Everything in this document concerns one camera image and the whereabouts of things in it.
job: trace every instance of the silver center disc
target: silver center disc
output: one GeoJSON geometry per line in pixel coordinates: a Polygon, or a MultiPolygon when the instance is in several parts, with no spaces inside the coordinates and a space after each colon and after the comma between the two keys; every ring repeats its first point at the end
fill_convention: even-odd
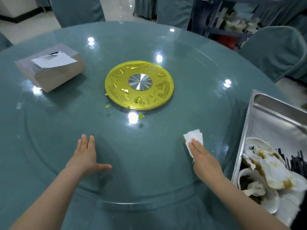
{"type": "Polygon", "coordinates": [[[131,88],[136,90],[149,89],[153,83],[149,76],[142,73],[132,75],[131,77],[129,77],[128,82],[131,88]]]}

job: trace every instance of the teal tablecloth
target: teal tablecloth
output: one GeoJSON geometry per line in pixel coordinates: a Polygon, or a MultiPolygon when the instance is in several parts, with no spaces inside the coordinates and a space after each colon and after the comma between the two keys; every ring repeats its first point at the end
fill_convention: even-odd
{"type": "Polygon", "coordinates": [[[235,52],[170,28],[90,23],[0,52],[1,229],[9,228],[65,167],[83,133],[95,136],[98,161],[113,169],[81,181],[62,229],[238,228],[196,177],[182,135],[200,129],[205,147],[231,178],[252,89],[283,97],[235,52]],[[50,93],[37,93],[14,61],[60,42],[78,51],[87,69],[50,93]],[[175,87],[167,104],[143,112],[145,118],[133,125],[128,111],[104,95],[107,73],[132,60],[163,66],[175,87]]]}

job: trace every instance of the stainless steel tray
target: stainless steel tray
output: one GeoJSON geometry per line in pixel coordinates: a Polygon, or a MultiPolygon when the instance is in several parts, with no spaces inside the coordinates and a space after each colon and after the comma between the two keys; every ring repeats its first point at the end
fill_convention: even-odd
{"type": "Polygon", "coordinates": [[[245,139],[257,137],[280,148],[287,158],[302,150],[307,158],[307,112],[253,89],[232,182],[237,185],[245,139]]]}

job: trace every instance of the jeans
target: jeans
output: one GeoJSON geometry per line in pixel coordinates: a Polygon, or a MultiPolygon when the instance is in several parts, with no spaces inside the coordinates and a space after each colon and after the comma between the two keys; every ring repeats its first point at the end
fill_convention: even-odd
{"type": "Polygon", "coordinates": [[[191,31],[204,36],[206,31],[206,21],[213,11],[218,7],[220,0],[196,0],[192,17],[191,31]]]}

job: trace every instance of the person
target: person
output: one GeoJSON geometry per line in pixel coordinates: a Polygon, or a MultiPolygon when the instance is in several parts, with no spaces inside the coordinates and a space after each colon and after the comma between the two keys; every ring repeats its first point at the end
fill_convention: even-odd
{"type": "MultiPolygon", "coordinates": [[[[268,213],[240,191],[223,174],[217,159],[199,141],[189,143],[194,156],[196,175],[226,205],[245,230],[289,230],[277,218],[268,213]]],[[[86,135],[78,140],[77,148],[66,167],[59,173],[45,192],[22,214],[10,230],[57,230],[60,229],[72,195],[81,178],[111,165],[96,162],[95,139],[86,135]]]]}
{"type": "Polygon", "coordinates": [[[218,7],[220,0],[196,0],[192,15],[191,32],[204,36],[206,21],[218,7]]]}

